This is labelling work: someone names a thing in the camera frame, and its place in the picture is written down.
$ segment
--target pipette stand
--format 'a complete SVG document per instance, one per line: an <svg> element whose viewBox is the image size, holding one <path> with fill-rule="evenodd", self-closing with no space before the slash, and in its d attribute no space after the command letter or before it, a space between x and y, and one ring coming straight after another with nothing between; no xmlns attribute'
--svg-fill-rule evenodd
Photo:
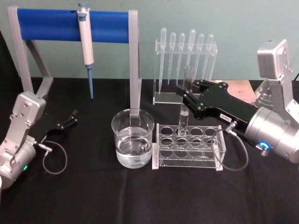
<svg viewBox="0 0 299 224"><path fill-rule="evenodd" d="M221 126L188 126L185 137L178 135L177 125L157 124L157 144L152 151L152 168L195 167L223 170L211 149L211 137ZM222 132L217 133L214 149L223 161L226 147Z"/></svg>
<svg viewBox="0 0 299 224"><path fill-rule="evenodd" d="M43 76L37 96L47 95L53 77L38 51L35 40L79 42L77 11L8 7L8 17L23 89L33 93L27 57L28 47ZM127 43L129 45L130 107L138 109L141 93L138 11L91 11L90 20L93 42Z"/></svg>
<svg viewBox="0 0 299 224"><path fill-rule="evenodd" d="M216 42L213 42L211 49L207 50L207 44L203 44L199 64L197 69L197 74L195 78L196 80L211 80L214 65L217 57L217 45ZM177 68L177 58L179 54L179 47L178 42L175 44L174 51L173 51L173 62L171 68L171 80L170 84L168 84L168 61L169 61L169 54L170 54L170 47L169 43L166 43L165 47L165 54L164 54L164 70L163 70L163 81L162 81L162 88L159 94L159 71L160 71L160 56L161 56L161 47L160 42L156 40L155 43L155 67L154 67L154 88L153 88L153 104L181 104L181 97L175 93L176 88L176 68ZM194 66L195 57L198 54L197 52L197 43L194 44L191 54L191 62L190 65ZM208 61L206 70L204 72L204 76L202 76L203 68L203 61L205 60L206 54L208 55ZM186 66L186 59L188 55L188 46L187 44L184 45L182 60L180 65L180 77L178 84L183 83L184 79L184 70Z"/></svg>

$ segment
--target clear acrylic rack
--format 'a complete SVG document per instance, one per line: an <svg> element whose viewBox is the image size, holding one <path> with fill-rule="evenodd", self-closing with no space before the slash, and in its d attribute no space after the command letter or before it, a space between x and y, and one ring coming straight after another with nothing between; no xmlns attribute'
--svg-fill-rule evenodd
<svg viewBox="0 0 299 224"><path fill-rule="evenodd" d="M185 137L178 135L178 126L157 124L157 146L152 151L152 168L196 167L223 170L211 148L212 134L221 126L188 126ZM215 152L223 161L226 147L222 132L213 141Z"/></svg>
<svg viewBox="0 0 299 224"><path fill-rule="evenodd" d="M204 43L202 45L201 51L198 51L198 44L195 43L192 52L190 65L195 67L196 56L199 55L199 63L198 68L196 70L195 80L211 80L214 65L217 57L217 45L216 42L212 44ZM173 51L173 62L171 66L171 80L170 84L168 84L168 65L169 65L169 54L170 54L170 45L166 44L165 53L164 53L164 68L163 68L163 81L162 88L159 93L159 73L160 73L160 57L161 57L161 47L160 42L156 40L155 43L155 67L154 67L154 88L153 88L153 104L180 104L181 97L175 93L176 88L176 72L177 72L177 61L179 55L179 43L175 43L174 51ZM188 56L188 46L185 43L183 47L182 59L179 69L179 80L178 84L182 84L184 78L184 69L186 66Z"/></svg>

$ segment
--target screw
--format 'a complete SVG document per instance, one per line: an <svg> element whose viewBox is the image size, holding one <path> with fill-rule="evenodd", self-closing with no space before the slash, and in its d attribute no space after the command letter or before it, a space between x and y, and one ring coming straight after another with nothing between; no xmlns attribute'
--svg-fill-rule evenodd
<svg viewBox="0 0 299 224"><path fill-rule="evenodd" d="M263 149L263 150L261 151L261 156L267 156L268 153L269 153L269 150L268 150L268 149Z"/></svg>

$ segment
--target label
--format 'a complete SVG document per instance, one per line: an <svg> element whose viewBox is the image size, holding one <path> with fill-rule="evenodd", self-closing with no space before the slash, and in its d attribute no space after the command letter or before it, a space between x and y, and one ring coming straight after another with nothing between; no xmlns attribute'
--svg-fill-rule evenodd
<svg viewBox="0 0 299 224"><path fill-rule="evenodd" d="M260 47L260 49L262 49L262 48L266 48L272 41L273 41L273 40L268 40L266 43L264 43L264 44Z"/></svg>
<svg viewBox="0 0 299 224"><path fill-rule="evenodd" d="M231 118L229 118L228 116L225 116L225 115L222 114L222 113L220 113L220 118L222 118L222 119L224 119L224 120L226 120L226 121L228 121L228 122L232 122L232 119L231 119Z"/></svg>

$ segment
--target cable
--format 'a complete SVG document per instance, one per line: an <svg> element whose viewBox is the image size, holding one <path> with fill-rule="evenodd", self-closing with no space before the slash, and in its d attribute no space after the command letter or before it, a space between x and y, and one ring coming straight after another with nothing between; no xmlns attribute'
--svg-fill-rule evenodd
<svg viewBox="0 0 299 224"><path fill-rule="evenodd" d="M240 144L241 144L241 146L242 146L242 149L243 149L243 151L244 151L244 153L245 153L245 157L246 157L245 164L244 164L242 167L240 167L240 168L236 168L236 169L234 169L234 168L229 168L229 167L225 166L225 165L220 161L220 159L218 158L218 156L216 155L216 152L215 152L215 150L214 150L214 144L213 144L213 142L214 142L214 137L216 136L216 134L217 134L218 132L223 132L223 131L225 131L225 129L219 129L219 130L217 130L216 132L214 132L214 134L212 135L212 138L211 138L211 148L212 148L212 151L213 151L213 153L214 153L215 158L218 160L218 162L219 162L225 169L228 169L228 170L230 170L230 171L241 171L241 170L245 169L245 168L247 167L247 165L248 165L248 162L249 162L248 152L247 152L246 147L244 146L244 143L242 142L242 140L240 139L240 137L239 137L238 135L236 135L235 137L236 137L236 138L238 139L238 141L240 142Z"/></svg>
<svg viewBox="0 0 299 224"><path fill-rule="evenodd" d="M296 75L296 77L294 78L294 81L296 81L296 79L299 77L299 73L298 73L298 75Z"/></svg>
<svg viewBox="0 0 299 224"><path fill-rule="evenodd" d="M49 171L49 170L46 168L46 166L45 166L45 160L46 160L46 157L47 157L48 154L45 154L45 156L43 157L43 168L44 168L49 174L53 174L53 175L61 174L61 173L64 172L64 170L66 169L66 165L67 165L67 154L66 154L65 149L64 149L61 145L59 145L57 142L54 142L54 141L48 141L48 140L46 140L46 141L44 141L44 142L52 143L52 144L54 144L54 145L59 146L59 147L62 149L62 151L63 151L63 153L64 153L64 155L65 155L65 165L64 165L64 168L63 168L62 170L60 170L59 172L51 172L51 171Z"/></svg>

